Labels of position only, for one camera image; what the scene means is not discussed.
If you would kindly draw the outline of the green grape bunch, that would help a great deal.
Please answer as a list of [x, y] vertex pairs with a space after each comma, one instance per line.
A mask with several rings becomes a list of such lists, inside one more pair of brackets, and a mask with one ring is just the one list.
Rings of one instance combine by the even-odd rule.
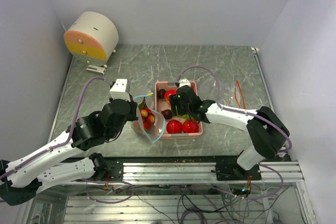
[[179, 117], [186, 120], [189, 120], [191, 118], [189, 114], [179, 115]]

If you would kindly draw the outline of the clear blue-zipper zip bag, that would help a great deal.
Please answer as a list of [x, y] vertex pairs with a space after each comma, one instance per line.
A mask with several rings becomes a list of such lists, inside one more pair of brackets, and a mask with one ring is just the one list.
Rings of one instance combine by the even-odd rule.
[[136, 95], [133, 100], [137, 103], [136, 116], [131, 127], [134, 131], [144, 135], [152, 144], [163, 137], [167, 120], [155, 110], [155, 96], [149, 91], [146, 94]]

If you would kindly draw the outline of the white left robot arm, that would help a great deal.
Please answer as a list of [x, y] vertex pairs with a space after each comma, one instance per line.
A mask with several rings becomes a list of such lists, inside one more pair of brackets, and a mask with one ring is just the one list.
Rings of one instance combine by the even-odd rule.
[[133, 100], [111, 99], [102, 110], [79, 118], [37, 151], [13, 162], [2, 160], [1, 201], [16, 206], [62, 183], [104, 179], [108, 166], [99, 153], [78, 162], [64, 164], [63, 161], [116, 140], [127, 121], [138, 119], [137, 108]]

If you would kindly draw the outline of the red strawberry bunch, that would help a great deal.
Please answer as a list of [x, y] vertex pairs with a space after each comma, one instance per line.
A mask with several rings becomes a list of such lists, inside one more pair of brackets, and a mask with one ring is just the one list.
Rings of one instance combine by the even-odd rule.
[[154, 125], [155, 116], [152, 110], [148, 108], [147, 106], [139, 107], [139, 109], [140, 109], [141, 119], [143, 122], [143, 127], [147, 131]]

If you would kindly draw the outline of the clear red-zipper zip bag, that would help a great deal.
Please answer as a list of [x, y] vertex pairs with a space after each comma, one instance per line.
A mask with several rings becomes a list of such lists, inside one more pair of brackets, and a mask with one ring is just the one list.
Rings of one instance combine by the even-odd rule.
[[222, 105], [232, 106], [239, 109], [246, 109], [246, 101], [238, 80], [227, 84], [217, 85], [214, 81], [214, 89], [217, 92], [216, 100]]

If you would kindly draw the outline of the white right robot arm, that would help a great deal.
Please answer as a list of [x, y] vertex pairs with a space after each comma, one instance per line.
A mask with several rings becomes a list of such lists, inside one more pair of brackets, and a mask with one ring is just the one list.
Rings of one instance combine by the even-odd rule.
[[290, 133], [273, 110], [262, 106], [258, 110], [238, 109], [214, 100], [201, 100], [189, 86], [180, 86], [169, 96], [173, 115], [188, 115], [196, 122], [228, 125], [245, 131], [251, 146], [241, 152], [231, 167], [236, 179], [244, 179], [250, 169], [264, 159], [273, 159], [280, 152]]

